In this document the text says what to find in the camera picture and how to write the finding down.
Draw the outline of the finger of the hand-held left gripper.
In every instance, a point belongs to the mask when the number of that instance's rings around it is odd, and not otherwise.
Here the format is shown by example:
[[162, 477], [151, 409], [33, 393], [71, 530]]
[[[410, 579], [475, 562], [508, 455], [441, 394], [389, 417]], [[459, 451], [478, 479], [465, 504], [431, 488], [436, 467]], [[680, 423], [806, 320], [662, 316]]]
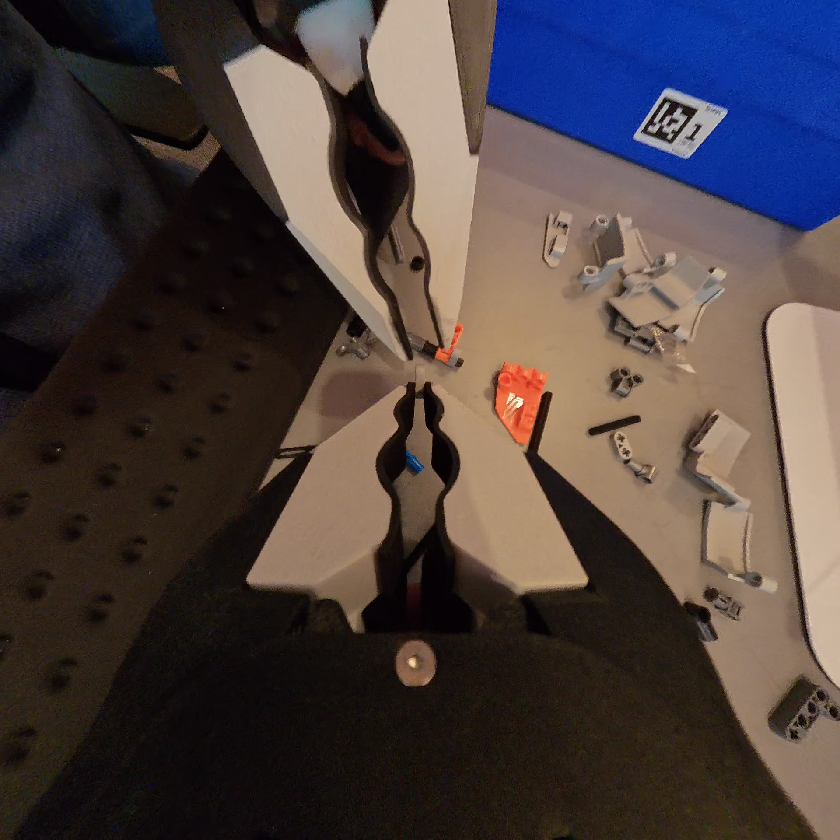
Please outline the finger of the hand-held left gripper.
[[459, 322], [478, 171], [449, 3], [385, 2], [364, 69], [372, 102], [404, 149], [408, 219], [425, 246], [427, 303], [448, 348]]
[[345, 131], [320, 76], [264, 45], [224, 64], [287, 216], [287, 227], [366, 326], [400, 361], [396, 298], [375, 264], [371, 231], [341, 179]]

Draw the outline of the clear bag of small parts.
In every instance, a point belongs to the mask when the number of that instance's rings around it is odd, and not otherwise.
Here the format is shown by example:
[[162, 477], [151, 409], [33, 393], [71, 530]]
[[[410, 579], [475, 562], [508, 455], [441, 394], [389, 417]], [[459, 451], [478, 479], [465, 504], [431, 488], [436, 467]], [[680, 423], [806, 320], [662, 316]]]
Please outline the clear bag of small parts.
[[684, 375], [695, 375], [697, 373], [696, 369], [687, 360], [683, 350], [683, 342], [679, 341], [672, 332], [663, 329], [658, 324], [650, 325], [650, 332], [657, 352], [660, 353], [670, 370]]

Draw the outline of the grey block panel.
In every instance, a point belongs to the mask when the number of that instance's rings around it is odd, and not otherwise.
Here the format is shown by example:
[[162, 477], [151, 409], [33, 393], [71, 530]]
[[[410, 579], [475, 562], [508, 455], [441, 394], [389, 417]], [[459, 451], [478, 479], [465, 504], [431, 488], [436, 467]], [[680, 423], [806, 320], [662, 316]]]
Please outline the grey block panel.
[[712, 411], [689, 441], [684, 468], [713, 489], [733, 511], [748, 511], [751, 500], [741, 496], [730, 474], [751, 433], [720, 410]]

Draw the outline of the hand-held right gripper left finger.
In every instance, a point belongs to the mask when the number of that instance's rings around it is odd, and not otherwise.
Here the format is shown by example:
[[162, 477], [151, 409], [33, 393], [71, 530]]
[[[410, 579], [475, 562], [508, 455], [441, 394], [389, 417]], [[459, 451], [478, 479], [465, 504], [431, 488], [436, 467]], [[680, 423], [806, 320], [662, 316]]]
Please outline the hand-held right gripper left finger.
[[248, 572], [256, 590], [338, 603], [355, 632], [403, 567], [401, 502], [415, 384], [396, 387], [311, 453]]

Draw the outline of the light grey hinged panel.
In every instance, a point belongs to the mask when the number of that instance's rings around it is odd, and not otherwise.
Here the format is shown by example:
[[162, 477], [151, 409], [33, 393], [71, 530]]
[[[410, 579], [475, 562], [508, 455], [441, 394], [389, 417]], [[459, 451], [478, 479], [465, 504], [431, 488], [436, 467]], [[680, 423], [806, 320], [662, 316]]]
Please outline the light grey hinged panel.
[[654, 281], [673, 269], [677, 262], [676, 252], [670, 251], [657, 256], [649, 265], [645, 265], [624, 274], [623, 286], [630, 294], [641, 293], [654, 285]]
[[608, 306], [634, 329], [657, 326], [692, 343], [705, 310], [724, 291], [727, 271], [686, 256], [654, 275], [628, 276]]

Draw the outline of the person's blue clothing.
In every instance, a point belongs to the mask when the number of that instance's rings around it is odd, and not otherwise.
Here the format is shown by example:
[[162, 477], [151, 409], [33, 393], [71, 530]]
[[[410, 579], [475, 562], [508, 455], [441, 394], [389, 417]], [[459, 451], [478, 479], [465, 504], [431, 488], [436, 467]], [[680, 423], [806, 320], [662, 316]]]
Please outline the person's blue clothing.
[[165, 218], [147, 155], [1, 3], [2, 341], [56, 361]]

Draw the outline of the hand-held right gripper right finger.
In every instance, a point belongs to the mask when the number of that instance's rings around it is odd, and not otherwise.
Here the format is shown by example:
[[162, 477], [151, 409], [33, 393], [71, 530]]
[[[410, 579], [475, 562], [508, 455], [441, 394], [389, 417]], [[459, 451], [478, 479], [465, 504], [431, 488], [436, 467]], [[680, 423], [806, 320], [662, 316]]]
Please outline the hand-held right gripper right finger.
[[430, 382], [424, 418], [442, 488], [423, 557], [423, 622], [467, 632], [523, 596], [583, 592], [589, 576], [526, 458]]

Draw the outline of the person's left hand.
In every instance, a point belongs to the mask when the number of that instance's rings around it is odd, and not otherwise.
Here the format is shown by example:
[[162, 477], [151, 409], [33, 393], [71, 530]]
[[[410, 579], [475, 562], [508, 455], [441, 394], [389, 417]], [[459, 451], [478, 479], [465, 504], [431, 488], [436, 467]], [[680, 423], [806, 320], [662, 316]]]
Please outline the person's left hand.
[[343, 116], [349, 139], [354, 147], [368, 154], [372, 159], [389, 165], [401, 167], [406, 164], [406, 157], [399, 144], [395, 148], [382, 142], [362, 119], [349, 99], [343, 102]]

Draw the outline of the black studded mat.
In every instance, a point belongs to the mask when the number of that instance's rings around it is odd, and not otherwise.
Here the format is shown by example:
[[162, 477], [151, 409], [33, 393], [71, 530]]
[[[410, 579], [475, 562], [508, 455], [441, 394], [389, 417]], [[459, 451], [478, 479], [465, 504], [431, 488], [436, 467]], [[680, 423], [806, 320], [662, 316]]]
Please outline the black studded mat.
[[2, 838], [259, 487], [346, 310], [220, 151], [2, 434]]

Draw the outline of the dark grey frame piece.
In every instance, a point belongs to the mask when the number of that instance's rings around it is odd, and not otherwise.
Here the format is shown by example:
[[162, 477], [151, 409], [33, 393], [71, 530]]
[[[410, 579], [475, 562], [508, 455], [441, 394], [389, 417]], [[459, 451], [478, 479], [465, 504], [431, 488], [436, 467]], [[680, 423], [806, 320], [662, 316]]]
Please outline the dark grey frame piece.
[[622, 338], [624, 345], [643, 354], [649, 354], [658, 349], [654, 331], [650, 325], [634, 327], [622, 315], [615, 313], [611, 323], [612, 331]]

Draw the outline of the orange wedge plate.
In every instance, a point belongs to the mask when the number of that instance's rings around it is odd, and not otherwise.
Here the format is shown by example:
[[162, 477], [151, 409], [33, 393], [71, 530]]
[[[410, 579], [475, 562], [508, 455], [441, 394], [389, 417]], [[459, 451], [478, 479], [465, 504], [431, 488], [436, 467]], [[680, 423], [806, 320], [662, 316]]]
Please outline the orange wedge plate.
[[496, 379], [497, 417], [518, 445], [529, 443], [548, 374], [505, 362]]

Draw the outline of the grey curved panel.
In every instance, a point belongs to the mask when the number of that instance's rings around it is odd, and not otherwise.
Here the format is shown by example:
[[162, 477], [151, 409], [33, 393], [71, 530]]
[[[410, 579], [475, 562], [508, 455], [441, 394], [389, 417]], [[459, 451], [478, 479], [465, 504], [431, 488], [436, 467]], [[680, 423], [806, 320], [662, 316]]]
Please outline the grey curved panel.
[[765, 594], [778, 591], [778, 582], [753, 568], [751, 510], [706, 500], [703, 507], [701, 562], [729, 581]]

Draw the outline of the light grey flat panel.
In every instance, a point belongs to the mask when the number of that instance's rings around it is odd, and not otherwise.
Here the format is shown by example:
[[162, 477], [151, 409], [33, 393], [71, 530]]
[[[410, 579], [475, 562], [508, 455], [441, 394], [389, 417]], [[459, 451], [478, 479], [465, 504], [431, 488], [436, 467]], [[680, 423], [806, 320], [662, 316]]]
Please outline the light grey flat panel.
[[542, 259], [549, 268], [557, 268], [571, 236], [574, 216], [570, 212], [549, 213], [545, 224]]

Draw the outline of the black connector with grey pin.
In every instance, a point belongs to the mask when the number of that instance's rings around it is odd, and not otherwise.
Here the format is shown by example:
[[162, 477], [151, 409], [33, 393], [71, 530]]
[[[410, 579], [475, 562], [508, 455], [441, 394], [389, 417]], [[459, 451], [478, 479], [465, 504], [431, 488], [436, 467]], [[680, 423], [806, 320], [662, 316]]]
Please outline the black connector with grey pin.
[[685, 601], [683, 609], [694, 622], [699, 640], [705, 644], [718, 640], [715, 618], [739, 622], [743, 614], [740, 601], [712, 586], [704, 589], [700, 602]]

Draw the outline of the blue storage bin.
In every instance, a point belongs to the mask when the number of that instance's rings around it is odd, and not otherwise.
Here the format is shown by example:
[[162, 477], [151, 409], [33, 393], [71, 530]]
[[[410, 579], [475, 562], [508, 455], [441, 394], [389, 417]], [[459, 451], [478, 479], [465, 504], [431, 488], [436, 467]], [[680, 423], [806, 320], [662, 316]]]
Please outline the blue storage bin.
[[499, 2], [488, 99], [802, 230], [838, 216], [839, 2]]

